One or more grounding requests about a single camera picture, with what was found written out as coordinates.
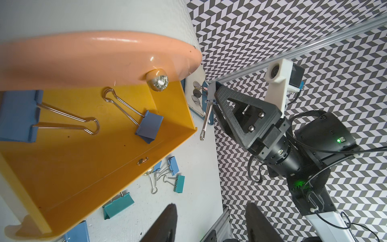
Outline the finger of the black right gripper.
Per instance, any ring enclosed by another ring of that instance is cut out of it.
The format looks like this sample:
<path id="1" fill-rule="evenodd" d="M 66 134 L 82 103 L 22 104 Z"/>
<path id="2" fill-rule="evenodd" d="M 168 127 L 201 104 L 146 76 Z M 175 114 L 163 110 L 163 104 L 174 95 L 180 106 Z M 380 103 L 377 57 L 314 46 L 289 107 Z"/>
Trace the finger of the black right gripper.
<path id="1" fill-rule="evenodd" d="M 216 82 L 214 114 L 222 130 L 244 148 L 262 139 L 282 113 L 273 104 L 248 96 Z"/>

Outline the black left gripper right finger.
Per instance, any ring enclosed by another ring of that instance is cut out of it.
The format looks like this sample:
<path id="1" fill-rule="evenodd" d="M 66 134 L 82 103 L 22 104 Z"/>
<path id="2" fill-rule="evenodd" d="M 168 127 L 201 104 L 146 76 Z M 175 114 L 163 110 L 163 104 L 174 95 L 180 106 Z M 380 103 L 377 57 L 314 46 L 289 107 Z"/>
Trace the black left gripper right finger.
<path id="1" fill-rule="evenodd" d="M 246 206 L 246 224 L 249 242 L 283 242 L 255 203 Z"/>

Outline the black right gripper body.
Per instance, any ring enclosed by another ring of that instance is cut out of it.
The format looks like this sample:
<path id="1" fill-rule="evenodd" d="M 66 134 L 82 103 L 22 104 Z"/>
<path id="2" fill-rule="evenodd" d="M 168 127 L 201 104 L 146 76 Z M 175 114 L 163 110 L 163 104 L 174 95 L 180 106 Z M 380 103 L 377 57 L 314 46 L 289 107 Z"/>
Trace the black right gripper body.
<path id="1" fill-rule="evenodd" d="M 248 174 L 254 161 L 265 165 L 269 177 L 308 177 L 314 172 L 314 163 L 307 157 L 303 148 L 294 144 L 285 133 L 290 127 L 289 121 L 280 119 L 271 125 L 262 139 L 258 139 L 248 149 L 251 157 L 248 162 Z"/>

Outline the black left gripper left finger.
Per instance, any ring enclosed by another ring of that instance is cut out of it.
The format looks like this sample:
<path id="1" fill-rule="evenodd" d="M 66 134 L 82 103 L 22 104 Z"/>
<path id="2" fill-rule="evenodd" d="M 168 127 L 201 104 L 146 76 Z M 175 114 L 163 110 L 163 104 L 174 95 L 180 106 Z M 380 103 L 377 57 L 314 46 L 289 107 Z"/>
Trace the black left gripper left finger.
<path id="1" fill-rule="evenodd" d="M 174 242 L 177 226 L 177 207 L 169 204 L 145 233 L 140 242 Z"/>

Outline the yellow drawer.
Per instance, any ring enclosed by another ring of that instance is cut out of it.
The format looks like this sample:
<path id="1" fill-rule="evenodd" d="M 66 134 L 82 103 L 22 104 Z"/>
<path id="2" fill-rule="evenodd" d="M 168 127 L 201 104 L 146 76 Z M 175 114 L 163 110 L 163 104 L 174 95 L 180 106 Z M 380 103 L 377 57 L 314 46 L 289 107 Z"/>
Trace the yellow drawer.
<path id="1" fill-rule="evenodd" d="M 1 197 L 19 223 L 5 227 L 15 241 L 51 241 L 86 219 L 189 139 L 196 127 L 180 82 L 161 92 L 147 85 L 114 88 L 139 112 L 163 117 L 148 144 L 135 134 L 141 118 L 127 118 L 106 102 L 104 88 L 46 90 L 43 102 L 100 123 L 97 135 L 40 129 L 34 143 L 1 143 Z"/>

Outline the orange pink top drawer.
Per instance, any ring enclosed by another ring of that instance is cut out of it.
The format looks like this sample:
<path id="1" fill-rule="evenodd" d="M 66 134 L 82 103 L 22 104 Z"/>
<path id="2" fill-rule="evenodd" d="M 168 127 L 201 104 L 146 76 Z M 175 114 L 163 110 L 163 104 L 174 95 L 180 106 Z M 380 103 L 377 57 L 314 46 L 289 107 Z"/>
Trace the orange pink top drawer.
<path id="1" fill-rule="evenodd" d="M 158 34 L 92 31 L 1 45 L 1 90 L 142 85 L 148 74 L 180 81 L 201 64 L 193 45 Z"/>

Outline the blue binder clip pile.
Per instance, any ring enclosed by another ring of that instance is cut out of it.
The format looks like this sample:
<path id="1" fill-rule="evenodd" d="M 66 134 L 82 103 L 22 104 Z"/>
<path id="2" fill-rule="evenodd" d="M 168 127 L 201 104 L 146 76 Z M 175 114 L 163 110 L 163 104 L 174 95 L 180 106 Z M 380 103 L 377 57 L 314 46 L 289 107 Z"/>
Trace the blue binder clip pile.
<path id="1" fill-rule="evenodd" d="M 82 118 L 42 102 L 42 90 L 5 91 L 1 101 L 1 141 L 34 143 L 37 140 L 38 129 L 81 130 L 90 135 L 96 135 L 100 123 L 94 117 Z M 94 122 L 96 130 L 85 126 L 70 124 L 41 123 L 42 110 L 70 118 L 82 123 Z"/>

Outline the cream round drawer cabinet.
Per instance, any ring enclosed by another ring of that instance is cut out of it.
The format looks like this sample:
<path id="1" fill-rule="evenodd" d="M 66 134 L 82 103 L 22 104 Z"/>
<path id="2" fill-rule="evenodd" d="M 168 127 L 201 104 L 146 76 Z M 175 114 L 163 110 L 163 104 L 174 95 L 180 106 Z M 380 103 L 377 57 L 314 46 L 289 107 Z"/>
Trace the cream round drawer cabinet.
<path id="1" fill-rule="evenodd" d="M 138 31 L 199 49 L 185 1 L 1 1 L 1 42 L 85 31 Z"/>

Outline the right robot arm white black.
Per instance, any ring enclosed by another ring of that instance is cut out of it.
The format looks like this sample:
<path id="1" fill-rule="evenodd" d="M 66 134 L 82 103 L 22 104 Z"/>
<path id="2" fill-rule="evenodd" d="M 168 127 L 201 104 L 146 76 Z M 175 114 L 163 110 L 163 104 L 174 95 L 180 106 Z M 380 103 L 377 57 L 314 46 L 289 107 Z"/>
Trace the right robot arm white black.
<path id="1" fill-rule="evenodd" d="M 331 168 L 361 151 L 347 128 L 331 112 L 308 111 L 313 121 L 298 131 L 292 119 L 271 103 L 220 83 L 210 85 L 208 98 L 222 130 L 265 165 L 270 177 L 286 179 L 297 210 L 317 232 L 315 241 L 353 242 L 351 222 L 337 211 L 326 190 Z"/>

